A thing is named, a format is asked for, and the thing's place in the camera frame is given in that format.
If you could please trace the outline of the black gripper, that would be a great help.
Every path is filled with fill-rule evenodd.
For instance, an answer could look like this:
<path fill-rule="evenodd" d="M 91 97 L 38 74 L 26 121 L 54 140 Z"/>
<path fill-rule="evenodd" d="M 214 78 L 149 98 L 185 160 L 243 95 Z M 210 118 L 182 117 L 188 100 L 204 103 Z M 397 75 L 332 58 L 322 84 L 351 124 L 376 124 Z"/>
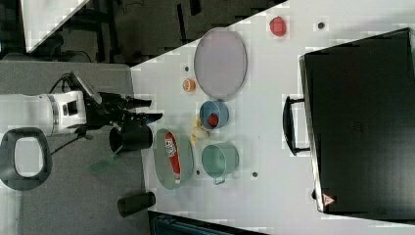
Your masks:
<path fill-rule="evenodd" d="M 86 121 L 72 125 L 70 128 L 96 130 L 111 122 L 122 124 L 122 115 L 125 111 L 136 108 L 150 108 L 151 100 L 136 99 L 131 96 L 121 96 L 116 93 L 99 92 L 86 80 L 73 72 L 67 74 L 67 84 L 70 91 L 81 91 L 85 107 Z M 139 125 L 147 125 L 162 118 L 162 113 L 131 114 L 130 120 Z"/>

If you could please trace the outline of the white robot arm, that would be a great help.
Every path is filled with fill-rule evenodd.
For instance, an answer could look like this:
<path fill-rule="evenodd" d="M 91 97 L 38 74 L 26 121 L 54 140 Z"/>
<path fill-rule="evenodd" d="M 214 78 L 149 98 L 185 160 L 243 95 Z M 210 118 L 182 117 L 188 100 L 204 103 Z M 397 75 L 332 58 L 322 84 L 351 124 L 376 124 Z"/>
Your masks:
<path fill-rule="evenodd" d="M 3 94 L 1 96 L 1 182 L 10 189 L 28 191 L 43 184 L 52 171 L 52 156 L 47 138 L 73 134 L 77 140 L 90 140 L 89 134 L 108 126 L 109 145 L 116 155 L 148 149 L 153 144 L 149 124 L 162 114 L 135 113 L 149 108 L 150 100 L 116 93 L 99 92 L 73 72 L 63 74 L 55 85 L 60 93 Z M 23 143 L 37 144 L 42 166 L 31 176 L 18 172 L 17 156 Z"/>

